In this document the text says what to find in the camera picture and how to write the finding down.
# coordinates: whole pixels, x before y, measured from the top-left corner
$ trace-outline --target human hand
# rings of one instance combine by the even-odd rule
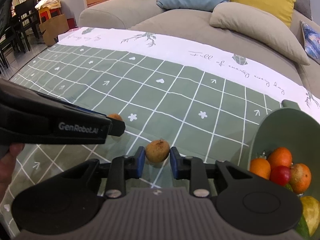
[[[11,144],[7,154],[0,160],[0,201],[3,200],[5,191],[11,183],[17,156],[22,152],[24,146],[23,143]]]

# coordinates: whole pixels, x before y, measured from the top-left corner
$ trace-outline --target green fruit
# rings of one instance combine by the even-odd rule
[[[306,220],[304,219],[304,216],[302,215],[301,218],[300,218],[300,221],[296,227],[296,231],[299,235],[302,236],[302,238],[304,240],[310,240],[310,235],[309,235],[309,229],[308,229],[308,226],[307,226],[307,222]]]
[[[291,192],[293,192],[293,189],[291,187],[291,185],[288,183],[284,186],[286,189],[290,190]]]
[[[305,196],[300,198],[303,206],[303,216],[309,228],[309,234],[312,236],[320,223],[320,203],[314,197]]]

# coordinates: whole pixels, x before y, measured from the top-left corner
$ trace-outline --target yellow fruit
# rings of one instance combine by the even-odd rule
[[[250,172],[264,179],[269,179],[271,172],[270,163],[264,158],[253,159],[250,162]]]
[[[150,142],[145,148],[146,157],[152,163],[163,162],[169,156],[169,152],[169,143],[162,139]]]
[[[302,163],[293,165],[291,167],[291,179],[289,183],[295,194],[304,193],[311,183],[310,169]]]
[[[317,230],[320,223],[320,203],[314,197],[300,198],[303,206],[303,216],[306,219],[310,236]]]
[[[123,121],[122,117],[119,114],[109,114],[108,117],[111,117],[111,118],[119,120],[119,121]]]

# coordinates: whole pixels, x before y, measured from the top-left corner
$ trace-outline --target beige pillow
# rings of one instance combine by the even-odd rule
[[[270,13],[241,3],[220,3],[212,12],[210,25],[242,33],[263,42],[297,63],[310,65],[308,56],[296,36]]]

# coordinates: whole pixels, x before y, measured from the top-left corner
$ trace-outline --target green checkered tablecloth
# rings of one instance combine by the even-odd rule
[[[225,159],[244,168],[259,123],[281,104],[198,68],[126,51],[57,44],[42,52],[12,81],[104,114],[118,113],[125,133],[104,145],[27,145],[18,156],[12,184],[0,206],[12,234],[19,231],[10,204],[22,190],[89,158],[102,163],[133,155],[139,146],[163,138],[182,155],[213,163]],[[168,161],[145,163],[130,187],[172,187]]]

